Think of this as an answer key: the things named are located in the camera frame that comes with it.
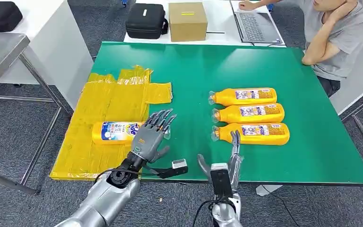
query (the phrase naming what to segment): bottle label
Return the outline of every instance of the bottle label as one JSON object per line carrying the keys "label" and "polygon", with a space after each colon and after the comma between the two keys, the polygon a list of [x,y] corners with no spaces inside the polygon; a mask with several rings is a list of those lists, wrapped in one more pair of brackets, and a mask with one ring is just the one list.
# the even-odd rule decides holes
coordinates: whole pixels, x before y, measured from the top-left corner
{"label": "bottle label", "polygon": [[268,125],[242,125],[244,136],[269,136],[269,135],[284,135],[285,131],[280,124]]}
{"label": "bottle label", "polygon": [[279,108],[275,104],[258,105],[258,106],[242,106],[240,113],[243,117],[254,115],[267,115],[280,113]]}
{"label": "bottle label", "polygon": [[236,90],[236,99],[271,98],[270,89]]}
{"label": "bottle label", "polygon": [[102,140],[132,140],[139,129],[135,122],[104,122],[102,124]]}

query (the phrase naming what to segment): bottle cap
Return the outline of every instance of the bottle cap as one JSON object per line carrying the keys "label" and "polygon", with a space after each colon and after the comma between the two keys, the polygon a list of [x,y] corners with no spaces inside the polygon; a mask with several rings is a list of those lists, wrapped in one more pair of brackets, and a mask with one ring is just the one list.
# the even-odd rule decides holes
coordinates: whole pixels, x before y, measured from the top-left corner
{"label": "bottle cap", "polygon": [[211,133],[211,139],[213,141],[217,141],[220,138],[220,131],[219,131],[219,127],[216,126],[212,126],[212,133]]}
{"label": "bottle cap", "polygon": [[170,126],[169,126],[169,128],[165,131],[165,133],[164,133],[164,138],[165,139],[170,139]]}
{"label": "bottle cap", "polygon": [[213,91],[209,92],[208,102],[210,105],[215,104],[215,102],[216,102],[215,92],[213,92]]}
{"label": "bottle cap", "polygon": [[217,109],[212,110],[212,121],[218,123],[220,121],[220,112]]}

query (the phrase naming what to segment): man's arm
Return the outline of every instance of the man's arm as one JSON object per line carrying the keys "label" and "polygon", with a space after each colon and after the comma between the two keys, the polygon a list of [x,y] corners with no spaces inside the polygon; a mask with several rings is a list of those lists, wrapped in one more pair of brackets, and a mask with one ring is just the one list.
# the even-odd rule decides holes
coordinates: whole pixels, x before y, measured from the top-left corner
{"label": "man's arm", "polygon": [[277,3],[279,1],[281,1],[281,0],[261,0],[261,1],[255,1],[255,2],[246,0],[246,1],[241,1],[239,3],[239,9],[251,11],[251,10],[254,10],[261,6],[266,6],[266,5],[272,4],[272,3]]}
{"label": "man's arm", "polygon": [[328,41],[329,35],[335,26],[335,22],[326,21],[319,32],[314,36],[310,46],[302,58],[304,65],[313,65],[329,59],[340,52],[340,49]]}
{"label": "man's arm", "polygon": [[346,0],[346,3],[341,5],[329,15],[326,22],[319,32],[314,36],[311,44],[305,51],[305,55],[302,58],[302,63],[304,65],[313,65],[319,63],[335,56],[340,52],[340,49],[336,45],[329,42],[328,39],[330,33],[332,32],[336,22],[350,13],[356,7],[357,3],[358,0]]}

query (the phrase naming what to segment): black wire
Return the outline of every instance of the black wire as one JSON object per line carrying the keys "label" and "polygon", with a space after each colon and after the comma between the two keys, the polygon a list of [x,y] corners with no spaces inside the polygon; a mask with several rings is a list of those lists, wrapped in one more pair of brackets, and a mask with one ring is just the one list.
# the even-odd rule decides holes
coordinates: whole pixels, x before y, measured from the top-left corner
{"label": "black wire", "polygon": [[198,217],[198,214],[199,214],[199,211],[202,209],[202,207],[207,204],[207,203],[218,203],[222,200],[222,198],[218,199],[218,200],[207,200],[205,202],[203,202],[199,207],[198,207],[198,210],[197,210],[197,213],[195,213],[195,216],[194,216],[194,220],[193,220],[193,225],[192,227],[194,227],[195,225],[195,221],[197,220],[197,217]]}
{"label": "black wire", "polygon": [[141,175],[141,176],[155,176],[155,175],[160,174],[160,173],[158,173],[158,174],[145,174],[145,173],[140,173],[140,172],[136,172],[136,171],[132,171],[132,170],[128,170],[128,169],[114,168],[114,169],[105,170],[102,173],[98,174],[98,176],[95,178],[94,183],[96,183],[98,181],[99,177],[102,176],[104,173],[113,172],[113,171],[121,171],[121,172],[126,172],[126,173],[131,173],[131,174],[137,174],[137,175]]}
{"label": "black wire", "polygon": [[283,205],[285,206],[285,208],[286,208],[287,212],[289,213],[289,215],[290,215],[290,217],[292,218],[292,220],[294,221],[294,223],[295,223],[298,227],[300,227],[300,225],[298,225],[298,224],[297,224],[297,222],[296,222],[296,221],[295,221],[295,219],[293,218],[292,214],[290,213],[289,209],[287,208],[287,206],[286,206],[286,204],[285,204],[285,201],[284,201],[282,198],[280,198],[279,196],[274,195],[273,193],[271,193],[270,191],[268,191],[268,189],[267,189],[265,186],[262,186],[262,187],[263,187],[265,190],[267,190],[267,192],[269,192],[269,194],[271,194],[272,196],[275,196],[276,198],[278,198],[278,199],[280,199],[280,200],[282,201]]}
{"label": "black wire", "polygon": [[272,46],[272,45],[275,45],[275,46],[285,46],[284,44],[269,44],[268,46]]}

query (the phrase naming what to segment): cardboard box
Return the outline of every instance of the cardboard box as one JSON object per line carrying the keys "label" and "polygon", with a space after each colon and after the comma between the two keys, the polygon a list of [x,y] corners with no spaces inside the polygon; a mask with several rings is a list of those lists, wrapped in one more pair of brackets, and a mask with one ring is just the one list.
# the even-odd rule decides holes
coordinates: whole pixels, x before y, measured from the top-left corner
{"label": "cardboard box", "polygon": [[169,3],[172,42],[201,41],[207,35],[207,16],[202,2]]}

